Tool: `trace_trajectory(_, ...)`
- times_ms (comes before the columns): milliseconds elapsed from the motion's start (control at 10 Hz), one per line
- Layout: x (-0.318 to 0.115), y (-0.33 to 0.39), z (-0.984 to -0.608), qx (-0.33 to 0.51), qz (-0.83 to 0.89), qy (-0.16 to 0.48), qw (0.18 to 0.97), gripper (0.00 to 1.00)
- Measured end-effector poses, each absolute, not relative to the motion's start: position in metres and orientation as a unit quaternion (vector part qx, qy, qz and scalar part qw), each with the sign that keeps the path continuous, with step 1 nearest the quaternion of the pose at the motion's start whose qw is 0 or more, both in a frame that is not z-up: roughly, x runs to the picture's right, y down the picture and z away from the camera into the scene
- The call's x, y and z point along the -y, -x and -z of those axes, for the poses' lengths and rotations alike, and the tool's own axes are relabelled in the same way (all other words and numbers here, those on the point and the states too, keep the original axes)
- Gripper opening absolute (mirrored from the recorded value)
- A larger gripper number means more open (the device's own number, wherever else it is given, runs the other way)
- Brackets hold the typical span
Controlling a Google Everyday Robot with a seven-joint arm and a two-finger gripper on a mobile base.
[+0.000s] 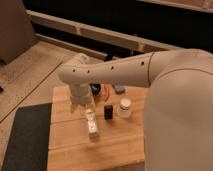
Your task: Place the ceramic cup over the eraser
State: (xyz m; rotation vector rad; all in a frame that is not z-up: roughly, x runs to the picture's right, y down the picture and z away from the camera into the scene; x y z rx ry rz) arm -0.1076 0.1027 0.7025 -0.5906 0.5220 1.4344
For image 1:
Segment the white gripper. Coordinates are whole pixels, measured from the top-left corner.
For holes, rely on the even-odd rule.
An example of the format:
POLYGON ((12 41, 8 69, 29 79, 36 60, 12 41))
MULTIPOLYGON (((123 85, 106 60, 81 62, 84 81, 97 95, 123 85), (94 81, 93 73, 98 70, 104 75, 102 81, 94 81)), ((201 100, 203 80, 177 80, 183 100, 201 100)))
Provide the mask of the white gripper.
POLYGON ((89 84, 71 84, 69 89, 71 112, 74 112, 78 106, 82 106, 85 109, 94 108, 94 98, 89 84))

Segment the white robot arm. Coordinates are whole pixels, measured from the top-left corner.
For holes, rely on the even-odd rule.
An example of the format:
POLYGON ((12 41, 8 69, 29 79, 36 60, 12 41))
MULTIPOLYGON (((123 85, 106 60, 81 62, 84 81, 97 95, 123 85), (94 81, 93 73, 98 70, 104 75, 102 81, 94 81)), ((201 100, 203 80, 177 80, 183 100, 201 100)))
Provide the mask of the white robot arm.
POLYGON ((91 64, 85 54, 64 63, 59 78, 71 100, 89 100, 88 83, 146 87, 146 171, 213 171, 213 53, 151 52, 91 64))

